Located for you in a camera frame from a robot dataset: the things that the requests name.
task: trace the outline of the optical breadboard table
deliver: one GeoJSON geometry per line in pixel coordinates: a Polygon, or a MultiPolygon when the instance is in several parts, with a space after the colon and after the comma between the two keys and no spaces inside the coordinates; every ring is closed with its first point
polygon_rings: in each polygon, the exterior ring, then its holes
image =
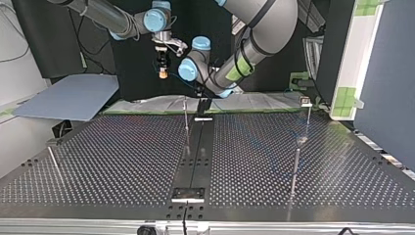
{"type": "Polygon", "coordinates": [[[212,117],[191,121],[189,135],[183,116],[105,116],[85,124],[51,148],[54,158],[45,150],[0,180],[0,225],[415,223],[415,182],[326,115],[312,114],[309,125],[302,112],[212,117]],[[201,201],[173,203],[186,189],[201,190],[201,201]]]}

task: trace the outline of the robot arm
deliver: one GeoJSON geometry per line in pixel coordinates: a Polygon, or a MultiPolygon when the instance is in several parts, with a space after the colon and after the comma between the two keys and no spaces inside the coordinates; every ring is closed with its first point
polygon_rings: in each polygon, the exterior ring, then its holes
{"type": "Polygon", "coordinates": [[[255,65],[285,47],[297,24],[298,5],[297,0],[215,1],[246,23],[251,29],[250,37],[237,43],[236,53],[218,71],[208,66],[209,39],[196,37],[192,51],[179,67],[179,74],[185,80],[197,80],[217,96],[226,98],[242,78],[254,72],[255,65]]]}
{"type": "Polygon", "coordinates": [[[181,57],[187,49],[186,43],[171,37],[174,17],[168,1],[153,1],[152,9],[134,16],[113,6],[106,0],[48,0],[54,4],[69,7],[92,21],[106,27],[115,40],[140,39],[141,34],[152,33],[158,52],[160,78],[168,77],[169,50],[181,57]]]}

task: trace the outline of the metal plate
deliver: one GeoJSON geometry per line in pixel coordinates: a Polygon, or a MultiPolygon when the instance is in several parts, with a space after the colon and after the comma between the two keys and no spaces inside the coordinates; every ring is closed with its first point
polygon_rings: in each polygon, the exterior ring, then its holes
{"type": "Polygon", "coordinates": [[[53,207],[50,212],[63,211],[51,212],[57,217],[71,217],[71,208],[98,208],[99,216],[117,208],[134,218],[164,219],[185,142],[181,116],[98,118],[55,150],[60,167],[44,158],[3,187],[0,207],[53,207]]]}
{"type": "Polygon", "coordinates": [[[214,130],[205,220],[415,222],[415,182],[338,122],[220,115],[214,130]]]}

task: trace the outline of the white wall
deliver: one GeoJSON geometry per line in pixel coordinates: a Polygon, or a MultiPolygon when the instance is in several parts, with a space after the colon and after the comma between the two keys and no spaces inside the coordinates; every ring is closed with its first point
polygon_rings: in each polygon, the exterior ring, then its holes
{"type": "MultiPolygon", "coordinates": [[[[11,0],[0,1],[12,6],[11,0]]],[[[0,8],[20,28],[16,16],[4,7],[0,8]]],[[[26,46],[24,39],[0,13],[0,61],[21,55],[26,46]]],[[[16,61],[0,63],[0,106],[38,93],[46,87],[46,80],[42,78],[30,52],[16,61]]]]}
{"type": "MultiPolygon", "coordinates": [[[[0,0],[10,6],[10,0],[0,0]]],[[[8,10],[7,15],[19,28],[19,22],[8,10]]],[[[26,42],[0,13],[0,61],[21,55],[26,42]]],[[[0,178],[22,162],[35,156],[53,138],[52,119],[13,117],[4,111],[15,108],[25,97],[47,87],[31,53],[13,62],[0,63],[0,178]]]]}

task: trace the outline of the metal rod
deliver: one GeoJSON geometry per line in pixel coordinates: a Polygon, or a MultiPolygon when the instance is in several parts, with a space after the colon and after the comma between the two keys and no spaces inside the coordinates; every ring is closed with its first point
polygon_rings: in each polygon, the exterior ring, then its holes
{"type": "Polygon", "coordinates": [[[291,195],[296,193],[297,174],[299,173],[300,148],[296,149],[296,159],[294,162],[293,182],[291,184],[291,195]]]}
{"type": "Polygon", "coordinates": [[[53,165],[54,165],[56,168],[58,168],[58,167],[59,167],[59,166],[58,166],[58,162],[56,162],[56,159],[55,159],[55,154],[53,153],[52,147],[48,146],[48,151],[49,151],[49,155],[50,155],[50,156],[51,156],[51,158],[52,158],[53,165]]]}
{"type": "Polygon", "coordinates": [[[186,134],[187,134],[187,136],[189,136],[189,119],[187,118],[187,97],[185,96],[184,97],[184,100],[183,100],[183,110],[184,110],[184,121],[185,121],[185,124],[186,124],[186,134]]]}
{"type": "Polygon", "coordinates": [[[312,108],[312,107],[309,107],[309,108],[308,108],[307,125],[310,125],[311,108],[312,108]]]}

